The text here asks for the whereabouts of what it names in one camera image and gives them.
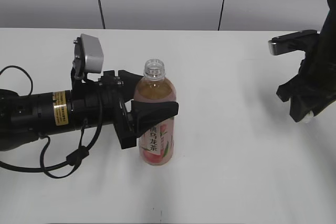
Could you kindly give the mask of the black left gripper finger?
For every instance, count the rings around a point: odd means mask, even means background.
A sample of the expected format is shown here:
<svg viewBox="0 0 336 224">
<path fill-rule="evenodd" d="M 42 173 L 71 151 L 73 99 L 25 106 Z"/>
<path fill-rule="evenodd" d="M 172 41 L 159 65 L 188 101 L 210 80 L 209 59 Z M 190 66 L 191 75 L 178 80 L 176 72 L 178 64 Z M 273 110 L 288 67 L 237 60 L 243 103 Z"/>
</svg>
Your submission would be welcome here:
<svg viewBox="0 0 336 224">
<path fill-rule="evenodd" d="M 123 82 L 123 85 L 121 87 L 121 94 L 124 101 L 132 100 L 134 97 L 135 88 L 138 82 L 143 78 L 143 76 L 125 70 L 119 70 L 118 76 Z"/>
<path fill-rule="evenodd" d="M 160 103 L 131 102 L 134 135 L 142 136 L 159 123 L 178 114 L 179 104 L 174 101 Z"/>
</svg>

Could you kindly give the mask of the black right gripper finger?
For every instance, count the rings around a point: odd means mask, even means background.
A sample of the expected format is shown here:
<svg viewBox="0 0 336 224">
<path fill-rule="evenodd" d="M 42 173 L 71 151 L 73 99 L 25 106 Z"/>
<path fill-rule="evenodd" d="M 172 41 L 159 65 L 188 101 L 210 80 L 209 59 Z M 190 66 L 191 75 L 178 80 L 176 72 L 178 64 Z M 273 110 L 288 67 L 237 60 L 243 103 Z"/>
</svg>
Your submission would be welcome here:
<svg viewBox="0 0 336 224">
<path fill-rule="evenodd" d="M 326 107 L 335 102 L 335 93 L 331 93 L 330 95 L 304 95 L 291 93 L 289 95 L 289 100 L 289 115 L 295 122 L 300 122 L 310 112 L 312 112 L 313 116 L 317 116 Z"/>
<path fill-rule="evenodd" d="M 294 76 L 288 82 L 280 85 L 276 91 L 276 95 L 282 102 L 287 102 L 295 95 L 302 92 L 304 80 L 300 76 Z"/>
</svg>

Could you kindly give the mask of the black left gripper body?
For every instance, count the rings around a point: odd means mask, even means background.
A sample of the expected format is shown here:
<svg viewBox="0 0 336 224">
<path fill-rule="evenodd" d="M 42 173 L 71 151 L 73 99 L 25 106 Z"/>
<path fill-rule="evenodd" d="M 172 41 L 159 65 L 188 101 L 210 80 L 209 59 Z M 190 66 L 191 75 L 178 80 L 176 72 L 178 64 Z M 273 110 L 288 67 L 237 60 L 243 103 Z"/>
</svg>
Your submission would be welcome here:
<svg viewBox="0 0 336 224">
<path fill-rule="evenodd" d="M 83 80 L 75 80 L 73 73 L 72 69 L 70 121 L 79 123 L 84 128 L 96 128 L 86 149 L 94 146 L 102 126 L 109 124 L 114 126 L 122 149 L 135 147 L 137 137 L 134 135 L 133 119 L 125 107 L 128 101 L 124 101 L 121 94 L 123 82 L 118 73 L 105 71 L 98 81 L 88 79 L 88 74 Z"/>
</svg>

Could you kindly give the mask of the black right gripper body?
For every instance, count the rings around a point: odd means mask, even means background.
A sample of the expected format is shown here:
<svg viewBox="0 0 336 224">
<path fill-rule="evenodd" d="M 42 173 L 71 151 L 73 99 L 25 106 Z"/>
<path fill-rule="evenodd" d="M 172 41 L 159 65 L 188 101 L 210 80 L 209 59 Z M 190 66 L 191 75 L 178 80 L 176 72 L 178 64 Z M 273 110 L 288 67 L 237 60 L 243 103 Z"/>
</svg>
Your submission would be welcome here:
<svg viewBox="0 0 336 224">
<path fill-rule="evenodd" d="M 305 59 L 298 75 L 303 98 L 335 97 L 335 11 L 330 10 L 320 32 L 304 30 Z"/>
</svg>

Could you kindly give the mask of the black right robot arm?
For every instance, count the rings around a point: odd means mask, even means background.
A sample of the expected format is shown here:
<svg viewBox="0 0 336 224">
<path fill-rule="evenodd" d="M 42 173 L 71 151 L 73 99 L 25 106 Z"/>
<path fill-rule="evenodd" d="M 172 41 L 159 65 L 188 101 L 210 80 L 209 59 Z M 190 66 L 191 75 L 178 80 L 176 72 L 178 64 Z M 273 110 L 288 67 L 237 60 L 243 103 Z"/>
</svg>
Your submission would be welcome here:
<svg viewBox="0 0 336 224">
<path fill-rule="evenodd" d="M 335 102 L 335 0 L 327 0 L 329 12 L 321 31 L 303 30 L 280 37 L 274 55 L 304 51 L 298 73 L 280 85 L 276 95 L 290 103 L 289 115 L 295 122 L 317 116 Z"/>
</svg>

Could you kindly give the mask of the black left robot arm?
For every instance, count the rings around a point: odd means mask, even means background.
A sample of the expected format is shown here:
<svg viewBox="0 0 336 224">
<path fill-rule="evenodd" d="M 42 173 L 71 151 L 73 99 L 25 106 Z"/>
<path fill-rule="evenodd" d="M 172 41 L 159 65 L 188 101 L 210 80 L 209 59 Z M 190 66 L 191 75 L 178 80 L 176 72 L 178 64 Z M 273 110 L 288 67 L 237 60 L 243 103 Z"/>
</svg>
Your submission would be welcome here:
<svg viewBox="0 0 336 224">
<path fill-rule="evenodd" d="M 96 82 L 74 80 L 72 90 L 19 96 L 1 90 L 1 151 L 13 150 L 82 126 L 112 124 L 122 149 L 136 146 L 150 128 L 178 114 L 175 101 L 134 101 L 141 76 L 125 70 L 105 71 Z"/>
</svg>

